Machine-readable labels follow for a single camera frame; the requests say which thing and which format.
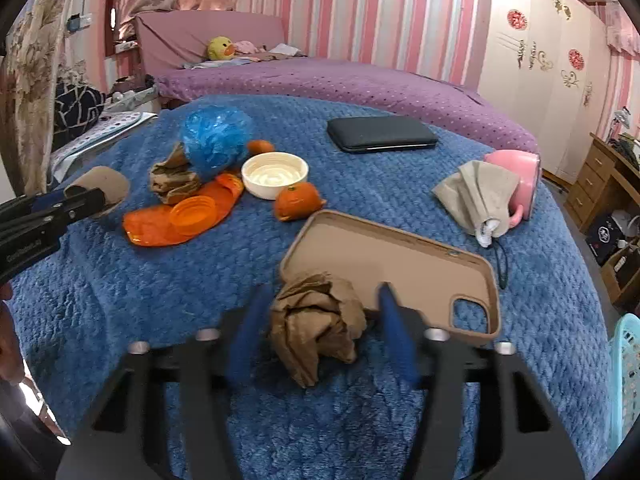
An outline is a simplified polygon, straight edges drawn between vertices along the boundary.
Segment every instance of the crumpled blue plastic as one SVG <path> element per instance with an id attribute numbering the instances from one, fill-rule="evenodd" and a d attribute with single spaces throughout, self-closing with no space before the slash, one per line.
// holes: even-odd
<path id="1" fill-rule="evenodd" d="M 242 110 L 204 102 L 182 122 L 180 139 L 194 171 L 206 181 L 247 156 L 252 129 Z"/>

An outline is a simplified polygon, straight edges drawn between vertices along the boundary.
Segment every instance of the white logo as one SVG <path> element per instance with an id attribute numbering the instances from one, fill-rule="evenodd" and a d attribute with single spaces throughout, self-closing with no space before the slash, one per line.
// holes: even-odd
<path id="1" fill-rule="evenodd" d="M 603 244 L 606 244 L 609 240 L 611 240 L 609 230 L 606 227 L 601 227 L 600 229 L 598 229 L 598 238 Z"/>

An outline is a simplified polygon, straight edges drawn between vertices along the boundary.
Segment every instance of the silver bolt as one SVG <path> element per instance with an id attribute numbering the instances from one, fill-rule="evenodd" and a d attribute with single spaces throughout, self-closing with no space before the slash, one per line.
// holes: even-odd
<path id="1" fill-rule="evenodd" d="M 129 353 L 133 355 L 144 355 L 151 350 L 151 345 L 146 341 L 136 341 L 129 345 Z"/>
<path id="2" fill-rule="evenodd" d="M 449 332 L 441 328 L 428 328 L 424 331 L 424 336 L 431 341 L 444 342 L 449 339 Z"/>
<path id="3" fill-rule="evenodd" d="M 220 337 L 220 330 L 216 328 L 203 328 L 196 332 L 196 341 L 215 341 Z"/>
<path id="4" fill-rule="evenodd" d="M 500 355 L 513 355 L 516 353 L 516 347 L 508 341 L 500 341 L 495 344 L 495 351 Z"/>

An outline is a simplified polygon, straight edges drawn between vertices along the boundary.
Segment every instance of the desk drawer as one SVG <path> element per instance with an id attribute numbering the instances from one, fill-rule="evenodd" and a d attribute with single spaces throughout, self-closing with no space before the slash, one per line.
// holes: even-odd
<path id="1" fill-rule="evenodd" d="M 595 202 L 599 199 L 600 193 L 604 188 L 604 180 L 602 180 L 590 166 L 585 164 L 582 167 L 580 174 L 578 175 L 577 182 L 580 184 L 580 187 L 585 190 L 591 200 Z"/>
<path id="2" fill-rule="evenodd" d="M 589 198 L 587 192 L 582 189 L 580 184 L 574 184 L 571 187 L 567 202 L 574 208 L 574 211 L 583 222 L 593 209 L 593 201 Z"/>
<path id="3" fill-rule="evenodd" d="M 607 180 L 611 170 L 616 165 L 607 155 L 602 153 L 597 146 L 592 146 L 587 155 L 587 164 L 602 180 Z"/>

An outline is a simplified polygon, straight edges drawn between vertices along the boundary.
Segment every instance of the floor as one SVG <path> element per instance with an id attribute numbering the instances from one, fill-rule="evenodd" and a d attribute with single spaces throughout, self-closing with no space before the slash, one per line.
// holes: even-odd
<path id="1" fill-rule="evenodd" d="M 618 322 L 622 314 L 609 301 L 607 289 L 605 288 L 602 278 L 600 277 L 600 266 L 591 253 L 591 250 L 584 239 L 584 235 L 580 231 L 578 231 L 578 227 L 575 225 L 566 209 L 562 206 L 564 204 L 564 201 L 566 200 L 567 192 L 548 180 L 545 180 L 544 182 L 549 191 L 551 191 L 551 194 L 556 199 L 556 202 L 560 206 L 560 211 L 562 211 L 562 214 L 564 215 L 564 220 L 569 227 L 571 236 L 574 238 L 575 244 L 578 246 L 578 249 L 580 249 L 580 253 L 582 254 L 582 257 L 587 264 L 587 268 L 589 269 L 589 273 L 591 275 L 591 278 L 593 279 L 593 284 L 595 285 L 596 290 L 598 291 L 598 296 L 600 297 L 600 304 L 602 305 L 604 322 L 607 325 L 607 333 L 609 333 L 609 338 L 611 338 L 613 337 L 614 330 L 616 329 L 616 323 Z"/>

